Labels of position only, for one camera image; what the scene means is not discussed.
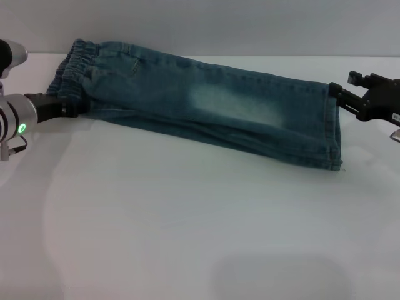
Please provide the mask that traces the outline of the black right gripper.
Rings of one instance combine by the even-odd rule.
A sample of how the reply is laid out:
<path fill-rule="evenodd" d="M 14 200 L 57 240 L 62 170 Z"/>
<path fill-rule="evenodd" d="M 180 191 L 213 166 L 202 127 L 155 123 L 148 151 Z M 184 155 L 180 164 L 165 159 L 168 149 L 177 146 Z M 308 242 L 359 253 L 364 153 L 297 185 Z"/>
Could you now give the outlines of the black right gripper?
<path fill-rule="evenodd" d="M 331 82 L 329 95 L 336 98 L 336 105 L 355 115 L 360 121 L 380 119 L 399 126 L 399 79 L 388 79 L 377 74 L 363 76 L 350 71 L 347 82 L 367 89 L 361 98 L 342 86 Z"/>

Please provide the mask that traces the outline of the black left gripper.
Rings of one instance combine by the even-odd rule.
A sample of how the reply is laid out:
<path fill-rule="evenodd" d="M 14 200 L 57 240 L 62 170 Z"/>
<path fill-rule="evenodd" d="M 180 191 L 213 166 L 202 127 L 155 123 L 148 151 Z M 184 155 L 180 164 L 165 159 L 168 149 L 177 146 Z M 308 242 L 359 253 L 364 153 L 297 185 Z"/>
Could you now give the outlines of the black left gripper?
<path fill-rule="evenodd" d="M 63 102 L 62 99 L 48 94 L 25 94 L 37 112 L 37 122 L 43 123 L 54 118 L 77 118 L 79 106 L 74 102 Z"/>

